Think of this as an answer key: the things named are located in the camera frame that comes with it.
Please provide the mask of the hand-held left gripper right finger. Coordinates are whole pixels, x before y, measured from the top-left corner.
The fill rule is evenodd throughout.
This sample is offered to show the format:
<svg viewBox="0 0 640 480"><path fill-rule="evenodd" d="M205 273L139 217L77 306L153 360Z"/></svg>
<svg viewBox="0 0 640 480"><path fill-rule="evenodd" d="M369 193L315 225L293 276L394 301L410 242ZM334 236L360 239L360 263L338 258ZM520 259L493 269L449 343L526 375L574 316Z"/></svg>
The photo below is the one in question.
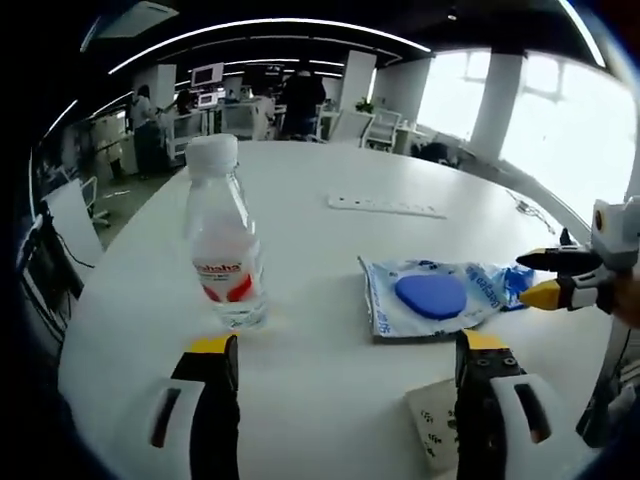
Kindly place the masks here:
<svg viewBox="0 0 640 480"><path fill-rule="evenodd" d="M555 393L499 338L456 336L459 479L555 477Z"/></svg>

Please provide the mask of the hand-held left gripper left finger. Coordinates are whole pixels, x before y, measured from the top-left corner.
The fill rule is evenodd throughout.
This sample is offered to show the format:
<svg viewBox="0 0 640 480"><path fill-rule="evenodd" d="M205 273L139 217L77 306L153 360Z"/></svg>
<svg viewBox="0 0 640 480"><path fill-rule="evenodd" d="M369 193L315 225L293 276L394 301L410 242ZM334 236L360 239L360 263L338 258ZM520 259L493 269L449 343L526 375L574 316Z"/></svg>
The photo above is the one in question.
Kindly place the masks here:
<svg viewBox="0 0 640 480"><path fill-rule="evenodd" d="M141 479L237 479L238 338L201 338L139 396Z"/></svg>

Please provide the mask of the person's right hand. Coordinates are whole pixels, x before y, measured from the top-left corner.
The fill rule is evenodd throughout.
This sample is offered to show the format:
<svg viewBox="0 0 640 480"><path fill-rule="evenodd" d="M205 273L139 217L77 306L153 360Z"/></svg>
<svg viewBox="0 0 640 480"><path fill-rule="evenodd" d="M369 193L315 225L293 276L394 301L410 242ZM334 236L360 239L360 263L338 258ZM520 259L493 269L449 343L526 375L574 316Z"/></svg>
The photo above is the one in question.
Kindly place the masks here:
<svg viewBox="0 0 640 480"><path fill-rule="evenodd" d="M616 285L616 316L630 328L640 326L640 287L636 279L620 280Z"/></svg>

